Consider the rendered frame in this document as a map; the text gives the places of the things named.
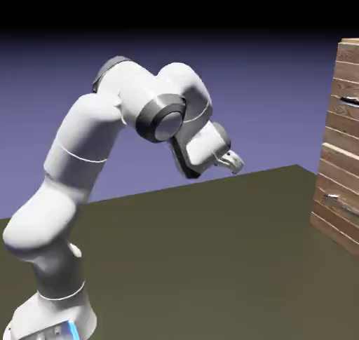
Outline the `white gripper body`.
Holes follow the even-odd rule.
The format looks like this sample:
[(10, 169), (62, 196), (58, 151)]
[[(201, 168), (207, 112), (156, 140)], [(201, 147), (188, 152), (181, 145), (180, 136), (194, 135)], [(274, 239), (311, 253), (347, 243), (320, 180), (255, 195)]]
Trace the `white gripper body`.
[(244, 162), (236, 152), (228, 150), (217, 159), (215, 166), (227, 168), (231, 171), (232, 175), (236, 175), (243, 169)]

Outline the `wooden drawer front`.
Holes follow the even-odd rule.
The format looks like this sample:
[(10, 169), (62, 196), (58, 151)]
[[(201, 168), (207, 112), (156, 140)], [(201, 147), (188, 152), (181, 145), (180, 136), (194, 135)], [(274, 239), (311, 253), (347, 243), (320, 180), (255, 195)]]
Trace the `wooden drawer front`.
[(324, 132), (325, 142), (359, 156), (359, 107), (340, 97), (359, 97), (359, 38), (338, 43)]
[(310, 222), (318, 230), (359, 257), (359, 217), (323, 201), (336, 194), (359, 210), (359, 156), (323, 143), (316, 176)]

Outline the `light wood cabinet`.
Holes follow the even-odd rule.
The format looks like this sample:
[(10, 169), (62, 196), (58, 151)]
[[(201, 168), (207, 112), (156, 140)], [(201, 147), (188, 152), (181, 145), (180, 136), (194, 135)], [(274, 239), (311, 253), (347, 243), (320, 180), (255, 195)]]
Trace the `light wood cabinet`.
[(337, 46), (310, 222), (359, 257), (359, 38)]

